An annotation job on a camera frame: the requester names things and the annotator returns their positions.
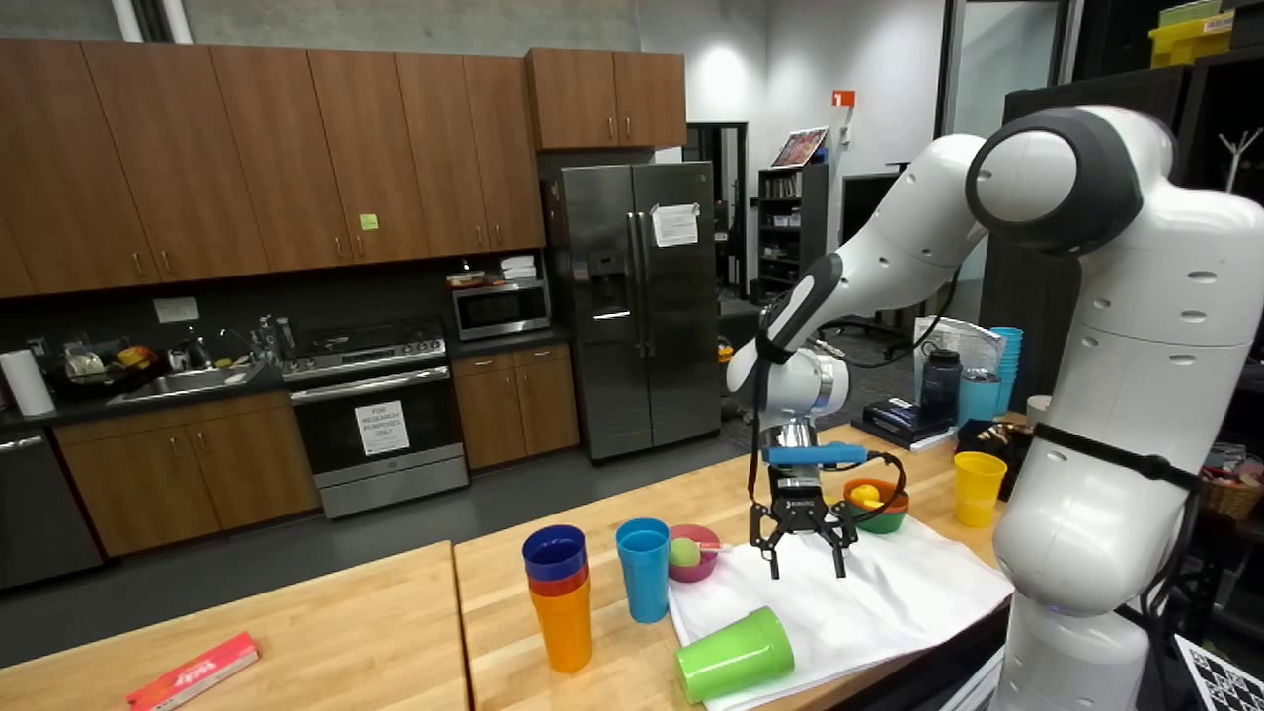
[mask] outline black countertop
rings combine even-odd
[[[499,341],[450,341],[447,350],[454,360],[465,354],[489,354],[489,350],[519,350],[519,348],[539,348],[539,344],[565,344],[570,327],[547,327],[547,333],[520,333],[520,337],[499,337]]]
[[[24,432],[49,432],[49,427],[65,427],[65,423],[119,419],[119,415],[137,415],[137,410],[236,399],[236,397],[253,397],[253,390],[283,390],[279,368],[265,368],[248,383],[236,383],[236,389],[188,390],[188,397],[173,397],[173,399],[112,404],[113,397],[92,397],[92,390],[61,397],[50,415],[24,419],[17,410],[5,410],[0,440],[24,436]]]

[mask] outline cabinet door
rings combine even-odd
[[[529,50],[541,152],[622,146],[607,50]]]
[[[465,61],[474,158],[499,249],[547,249],[541,178],[520,61]]]
[[[229,110],[200,46],[88,45],[165,279],[265,273]]]
[[[618,54],[622,142],[684,146],[684,61]]]
[[[529,456],[565,451],[582,444],[570,348],[514,350],[520,427]]]
[[[457,410],[469,472],[524,458],[524,432],[519,410],[519,379],[510,354],[457,360]]]
[[[29,275],[29,264],[17,249],[17,243],[7,236],[5,220],[0,220],[0,249],[7,253],[0,262],[0,298],[29,298],[36,293],[32,275]]]
[[[412,133],[412,158],[428,194],[428,231],[440,253],[493,253],[486,212],[499,202],[481,202],[477,164],[486,146],[474,131],[469,91],[464,61],[447,54],[398,54],[398,88]]]
[[[270,268],[341,264],[345,211],[303,50],[213,50]]]
[[[307,61],[356,262],[440,253],[428,244],[397,54],[312,50]]]
[[[211,408],[187,436],[227,528],[316,510],[312,468],[283,397],[257,397],[229,419]]]
[[[81,45],[0,45],[0,165],[0,212],[38,293],[154,275]]]
[[[179,427],[65,427],[61,451],[112,559],[223,528]]]

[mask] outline microwave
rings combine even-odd
[[[450,293],[457,341],[552,327],[548,279],[493,279]]]

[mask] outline sink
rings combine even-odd
[[[154,399],[229,390],[229,389],[244,389],[253,375],[257,375],[257,368],[244,368],[244,373],[213,373],[213,368],[211,373],[169,373],[137,390],[113,397],[112,404],[154,404]]]

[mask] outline green cup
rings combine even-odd
[[[735,697],[794,672],[794,648],[772,609],[678,648],[678,672],[690,701]]]

